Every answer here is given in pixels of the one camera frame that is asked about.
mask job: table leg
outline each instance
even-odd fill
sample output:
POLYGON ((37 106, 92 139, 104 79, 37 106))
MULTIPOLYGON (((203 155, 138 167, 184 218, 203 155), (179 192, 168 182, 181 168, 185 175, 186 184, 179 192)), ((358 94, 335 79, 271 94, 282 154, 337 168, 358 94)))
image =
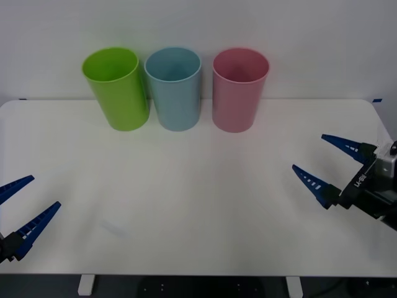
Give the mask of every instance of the table leg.
POLYGON ((94 285, 94 274, 83 274, 80 279, 78 293, 80 296, 91 296, 92 286, 94 285))
POLYGON ((288 294, 290 298, 303 298, 302 285, 299 276, 287 276, 288 294))

